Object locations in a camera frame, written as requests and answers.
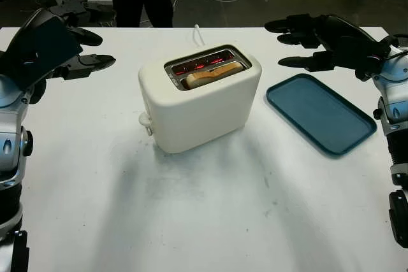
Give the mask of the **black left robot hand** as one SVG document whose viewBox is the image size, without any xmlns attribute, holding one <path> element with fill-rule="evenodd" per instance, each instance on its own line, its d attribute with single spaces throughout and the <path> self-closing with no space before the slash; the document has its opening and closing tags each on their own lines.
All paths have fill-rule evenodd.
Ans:
<svg viewBox="0 0 408 272">
<path fill-rule="evenodd" d="M 20 27 L 1 58 L 1 72 L 30 93 L 37 103 L 48 78 L 86 78 L 115 62 L 111 55 L 82 55 L 82 46 L 99 46 L 102 37 L 78 26 L 102 14 L 88 0 L 67 0 L 51 8 L 36 10 Z"/>
</svg>

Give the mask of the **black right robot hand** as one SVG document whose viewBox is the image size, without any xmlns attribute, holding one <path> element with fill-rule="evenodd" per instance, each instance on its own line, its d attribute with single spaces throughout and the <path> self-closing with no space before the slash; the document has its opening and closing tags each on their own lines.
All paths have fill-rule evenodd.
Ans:
<svg viewBox="0 0 408 272">
<path fill-rule="evenodd" d="M 290 15 L 282 20 L 265 24 L 265 29 L 278 33 L 278 41 L 286 45 L 324 50 L 310 57 L 286 57 L 278 61 L 281 66 L 303 68 L 309 72 L 329 71 L 336 67 L 353 69 L 361 75 L 381 71 L 388 47 L 364 30 L 336 15 Z"/>
</svg>

